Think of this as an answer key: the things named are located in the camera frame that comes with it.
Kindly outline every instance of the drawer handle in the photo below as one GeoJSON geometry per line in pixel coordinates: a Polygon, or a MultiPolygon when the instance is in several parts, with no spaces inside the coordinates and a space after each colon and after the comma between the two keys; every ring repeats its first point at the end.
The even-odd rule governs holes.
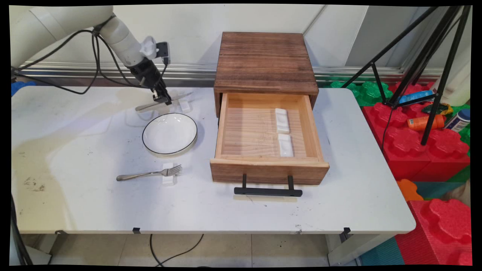
{"type": "Polygon", "coordinates": [[[293,184],[293,176],[288,175],[288,189],[272,188],[247,188],[246,174],[242,175],[242,187],[235,187],[236,195],[257,195],[257,196],[281,196],[281,197],[301,197],[303,191],[296,189],[293,184]]]}

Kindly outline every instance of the silver knife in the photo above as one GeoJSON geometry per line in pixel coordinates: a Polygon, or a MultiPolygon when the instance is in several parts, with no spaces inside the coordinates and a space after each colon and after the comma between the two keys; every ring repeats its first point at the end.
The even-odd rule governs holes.
{"type": "MultiPolygon", "coordinates": [[[[176,96],[176,97],[172,98],[171,100],[172,101],[179,100],[179,99],[184,98],[184,97],[186,97],[190,94],[192,94],[192,92],[176,96]]],[[[162,105],[162,104],[163,103],[154,102],[154,103],[138,106],[138,107],[135,108],[135,111],[141,111],[141,110],[144,110],[146,108],[153,107],[153,106],[156,106],[156,105],[162,105]]]]}

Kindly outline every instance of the tripod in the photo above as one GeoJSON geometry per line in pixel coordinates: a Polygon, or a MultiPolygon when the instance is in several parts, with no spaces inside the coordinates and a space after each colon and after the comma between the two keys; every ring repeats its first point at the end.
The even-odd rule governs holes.
{"type": "Polygon", "coordinates": [[[429,100],[434,98],[434,102],[432,105],[432,109],[430,111],[430,115],[428,117],[427,126],[425,127],[425,131],[422,136],[421,145],[426,145],[428,136],[432,129],[432,124],[435,119],[435,113],[437,112],[437,108],[440,104],[440,99],[442,98],[443,90],[445,88],[445,84],[447,83],[447,77],[450,73],[450,68],[452,67],[452,63],[454,62],[455,54],[457,52],[460,40],[462,38],[462,34],[464,32],[465,24],[467,23],[467,18],[469,17],[470,6],[463,6],[461,16],[454,21],[455,16],[462,8],[462,6],[450,6],[448,10],[445,12],[444,16],[440,20],[439,24],[431,34],[429,40],[422,48],[421,52],[412,63],[410,68],[404,75],[404,78],[400,82],[399,87],[393,94],[392,98],[387,101],[385,97],[385,93],[383,92],[382,83],[380,81],[380,77],[378,76],[378,72],[376,70],[375,62],[381,58],[388,50],[390,50],[395,44],[397,44],[403,37],[405,37],[410,31],[412,31],[418,24],[420,24],[425,18],[427,18],[432,12],[434,12],[438,7],[430,7],[427,11],[425,11],[420,17],[418,17],[411,25],[407,27],[400,35],[398,35],[390,44],[388,44],[381,52],[379,52],[374,58],[372,58],[365,66],[363,66],[353,77],[350,78],[345,84],[343,84],[342,88],[346,88],[350,83],[355,81],[361,74],[363,74],[369,67],[372,67],[373,74],[375,76],[376,83],[378,85],[378,89],[380,90],[380,95],[382,97],[382,103],[384,105],[390,106],[392,112],[395,108],[405,106],[412,103],[419,103],[425,100],[429,100]],[[454,36],[454,40],[452,41],[452,46],[450,47],[450,51],[447,57],[447,61],[445,62],[445,67],[443,69],[443,73],[440,79],[439,87],[437,92],[431,94],[426,97],[421,97],[415,100],[399,103],[400,97],[403,96],[408,84],[415,85],[417,80],[420,78],[423,70],[427,66],[430,58],[434,55],[437,49],[440,47],[441,43],[445,39],[448,32],[452,29],[452,27],[458,22],[457,31],[454,36]]]}

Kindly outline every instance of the teal foam mat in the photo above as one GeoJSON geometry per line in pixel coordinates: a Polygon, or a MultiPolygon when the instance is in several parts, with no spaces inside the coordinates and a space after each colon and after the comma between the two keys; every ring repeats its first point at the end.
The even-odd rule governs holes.
{"type": "Polygon", "coordinates": [[[454,190],[465,182],[414,182],[417,193],[423,198],[438,199],[448,191],[454,190]]]}
{"type": "Polygon", "coordinates": [[[361,265],[404,265],[395,237],[360,256],[361,265]]]}

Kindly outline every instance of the black cable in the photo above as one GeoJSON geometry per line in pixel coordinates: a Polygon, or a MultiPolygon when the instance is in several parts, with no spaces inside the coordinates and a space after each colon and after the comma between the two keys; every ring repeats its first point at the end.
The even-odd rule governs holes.
{"type": "MultiPolygon", "coordinates": [[[[75,94],[79,94],[79,95],[82,95],[82,94],[85,94],[90,88],[91,86],[93,85],[95,79],[97,79],[97,76],[98,74],[100,74],[102,77],[104,77],[106,80],[109,80],[113,83],[116,83],[116,84],[120,84],[120,85],[124,85],[124,86],[129,86],[129,87],[136,87],[136,88],[144,88],[144,89],[150,89],[148,87],[144,87],[144,86],[140,86],[140,85],[135,85],[135,84],[132,84],[124,75],[124,73],[122,72],[122,70],[120,69],[119,67],[119,64],[114,56],[114,53],[112,52],[110,46],[107,44],[107,42],[99,35],[95,35],[93,31],[91,30],[86,30],[86,29],[83,29],[83,30],[79,30],[77,32],[75,32],[74,34],[70,35],[70,37],[68,37],[62,44],[60,44],[57,48],[53,49],[51,52],[49,52],[48,54],[46,54],[45,56],[25,65],[25,66],[22,66],[20,68],[14,68],[14,72],[13,74],[15,76],[18,76],[18,77],[23,77],[23,78],[27,78],[27,79],[30,79],[30,80],[35,80],[35,81],[39,81],[39,82],[42,82],[46,85],[50,85],[50,86],[54,86],[56,88],[60,88],[62,90],[66,90],[66,91],[69,91],[71,93],[75,93],[75,94]],[[22,71],[32,65],[35,65],[37,64],[38,62],[46,59],[47,57],[53,55],[55,52],[57,52],[58,50],[60,50],[62,47],[64,47],[72,38],[74,38],[75,36],[77,36],[78,34],[80,33],[83,33],[83,32],[86,32],[86,33],[91,33],[92,34],[92,50],[93,50],[93,53],[94,53],[94,59],[95,59],[95,65],[96,65],[96,69],[95,69],[95,75],[94,75],[94,78],[92,79],[91,83],[89,84],[89,86],[83,91],[83,92],[77,92],[77,91],[73,91],[71,89],[68,89],[68,88],[65,88],[65,87],[62,87],[62,86],[59,86],[57,84],[54,84],[54,83],[51,83],[51,82],[48,82],[48,81],[45,81],[45,80],[42,80],[42,79],[38,79],[38,78],[34,78],[34,77],[31,77],[31,76],[28,76],[28,75],[24,75],[24,74],[20,74],[18,73],[19,71],[22,71]],[[95,45],[94,45],[94,38],[95,38],[95,41],[96,41],[96,44],[97,44],[97,53],[95,52],[96,51],[96,48],[95,48],[95,45]],[[107,77],[101,70],[100,68],[100,46],[99,46],[99,40],[100,39],[104,45],[107,47],[107,49],[109,50],[109,53],[112,57],[112,59],[114,60],[114,63],[116,65],[116,68],[117,70],[119,71],[120,75],[122,76],[122,78],[124,78],[124,80],[127,82],[127,84],[125,83],[122,83],[122,82],[119,82],[119,81],[116,81],[116,80],[113,80],[109,77],[107,77]]],[[[162,74],[161,74],[161,77],[159,78],[158,82],[161,82],[162,85],[165,87],[165,83],[164,81],[162,80],[162,76],[164,75],[164,72],[166,71],[166,68],[167,68],[167,63],[166,61],[164,61],[164,70],[162,71],[162,74]]]]}
{"type": "MultiPolygon", "coordinates": [[[[70,37],[65,40],[60,46],[58,46],[57,48],[55,48],[54,50],[52,50],[50,53],[46,54],[45,56],[37,59],[36,61],[32,62],[32,63],[29,63],[17,70],[23,70],[25,68],[28,68],[29,66],[32,66],[33,64],[36,64],[40,61],[42,61],[43,59],[51,56],[53,53],[57,52],[60,48],[62,48],[65,44],[67,44],[67,42],[69,42],[73,37],[75,37],[77,34],[79,33],[82,33],[82,32],[88,32],[88,33],[92,33],[92,31],[90,30],[79,30],[77,32],[75,32],[74,34],[70,35],[70,37]]],[[[100,57],[97,58],[97,54],[100,55],[100,52],[99,52],[99,48],[97,48],[97,54],[95,53],[95,47],[94,47],[94,36],[92,36],[92,50],[93,50],[93,53],[94,53],[94,59],[95,59],[95,62],[98,63],[99,60],[100,60],[100,57]]],[[[50,83],[50,82],[47,82],[47,81],[44,81],[42,79],[37,79],[37,78],[33,78],[31,76],[28,76],[28,75],[24,75],[24,74],[20,74],[18,72],[14,72],[13,73],[15,76],[18,76],[18,77],[24,77],[24,78],[27,78],[27,79],[31,79],[31,80],[37,80],[39,82],[42,82],[44,84],[47,84],[47,85],[51,85],[51,86],[54,86],[56,88],[60,88],[60,89],[63,89],[63,90],[66,90],[68,92],[72,92],[72,93],[75,93],[75,94],[79,94],[79,95],[83,95],[83,94],[86,94],[87,91],[89,91],[89,89],[92,87],[92,85],[94,84],[94,81],[95,79],[97,79],[97,75],[99,74],[99,69],[95,69],[95,74],[94,74],[94,78],[92,78],[92,81],[90,82],[89,86],[83,91],[83,92],[77,92],[77,91],[74,91],[74,90],[71,90],[71,89],[68,89],[68,88],[65,88],[65,87],[62,87],[62,86],[59,86],[57,84],[54,84],[54,83],[50,83]]]]}
{"type": "Polygon", "coordinates": [[[385,130],[383,131],[383,138],[382,138],[382,154],[383,154],[383,149],[384,149],[384,143],[385,143],[385,133],[387,132],[388,125],[390,124],[390,119],[391,119],[391,114],[393,113],[393,110],[395,109],[395,106],[392,107],[392,110],[390,111],[390,116],[388,117],[388,123],[387,126],[385,127],[385,130]]]}
{"type": "Polygon", "coordinates": [[[60,48],[62,48],[64,45],[66,45],[73,37],[77,36],[78,34],[80,34],[80,33],[82,33],[82,32],[92,33],[92,31],[90,31],[90,30],[85,30],[85,29],[84,29],[84,30],[79,30],[79,31],[75,32],[74,34],[70,35],[69,38],[67,38],[67,39],[66,39],[61,45],[59,45],[57,48],[53,49],[50,53],[44,55],[43,57],[35,60],[35,61],[32,62],[32,63],[29,63],[29,64],[27,64],[27,65],[25,65],[25,66],[23,66],[23,67],[17,68],[16,70],[21,71],[21,70],[23,70],[23,69],[26,69],[26,68],[28,68],[28,67],[30,67],[30,66],[32,66],[32,65],[35,65],[35,64],[37,64],[38,62],[44,60],[45,58],[53,55],[55,52],[57,52],[58,50],[60,50],[60,48]]]}
{"type": "Polygon", "coordinates": [[[157,259],[156,254],[154,253],[154,250],[152,249],[152,234],[151,234],[150,239],[149,239],[150,249],[151,249],[151,252],[152,252],[153,257],[156,259],[156,261],[157,261],[157,263],[158,263],[158,265],[156,265],[155,267],[158,267],[159,265],[160,265],[161,267],[164,267],[162,264],[165,263],[166,261],[168,261],[168,260],[170,260],[170,259],[172,259],[172,258],[175,258],[175,257],[177,257],[177,256],[186,254],[187,252],[193,250],[194,248],[196,248],[196,246],[199,245],[199,243],[201,242],[201,240],[202,240],[203,237],[204,237],[204,234],[201,235],[201,238],[199,239],[199,241],[198,241],[190,250],[185,251],[185,252],[183,252],[183,253],[179,253],[179,254],[177,254],[177,255],[174,255],[174,256],[172,256],[172,257],[164,260],[163,262],[160,262],[160,261],[157,259]]]}
{"type": "Polygon", "coordinates": [[[407,88],[408,88],[408,86],[403,90],[403,92],[402,92],[402,94],[400,95],[400,97],[395,101],[395,104],[392,106],[392,109],[391,109],[391,111],[390,111],[390,116],[388,117],[387,126],[385,127],[385,130],[383,131],[382,147],[381,147],[382,154],[383,154],[384,143],[385,143],[385,133],[387,132],[388,126],[390,125],[391,115],[392,115],[393,111],[395,110],[395,108],[397,108],[397,105],[398,105],[398,103],[399,103],[399,101],[400,101],[400,98],[405,94],[405,91],[407,91],[407,88]]]}
{"type": "Polygon", "coordinates": [[[19,256],[20,264],[25,265],[33,265],[32,259],[30,259],[30,255],[27,252],[27,249],[25,248],[24,241],[22,240],[22,237],[20,236],[20,232],[17,227],[17,216],[16,216],[16,210],[15,210],[15,202],[13,201],[13,195],[10,194],[11,196],[11,204],[10,204],[10,224],[12,226],[13,230],[13,239],[15,242],[15,246],[17,248],[17,253],[19,256]]]}
{"type": "Polygon", "coordinates": [[[108,78],[106,75],[104,75],[104,73],[102,72],[101,68],[100,68],[100,57],[99,57],[99,62],[97,63],[97,68],[99,69],[99,72],[100,72],[100,75],[102,75],[102,77],[104,77],[105,79],[111,81],[111,82],[114,82],[114,83],[117,83],[117,84],[120,84],[120,85],[125,85],[125,86],[131,86],[131,87],[137,87],[137,88],[147,88],[149,89],[148,87],[144,87],[144,86],[139,86],[139,85],[134,85],[132,84],[124,75],[124,73],[122,72],[122,70],[120,69],[119,67],[119,64],[117,63],[117,59],[116,57],[114,56],[114,53],[112,52],[110,46],[107,44],[107,42],[101,37],[101,36],[96,36],[95,37],[96,39],[99,38],[103,43],[104,45],[107,47],[107,49],[109,50],[109,53],[110,53],[110,56],[112,57],[112,59],[114,60],[114,63],[116,64],[116,67],[117,67],[117,70],[119,71],[120,75],[122,76],[122,78],[124,78],[124,80],[128,83],[128,84],[125,84],[125,83],[122,83],[122,82],[119,82],[119,81],[115,81],[111,78],[108,78]]]}
{"type": "Polygon", "coordinates": [[[159,263],[159,264],[156,265],[155,267],[157,267],[157,266],[159,266],[159,265],[160,265],[161,267],[164,267],[164,266],[162,265],[161,261],[159,261],[159,259],[157,259],[156,254],[154,253],[154,249],[152,248],[152,234],[151,234],[151,236],[149,237],[149,247],[150,247],[150,249],[151,249],[152,256],[154,257],[154,259],[156,259],[156,262],[159,263]]]}

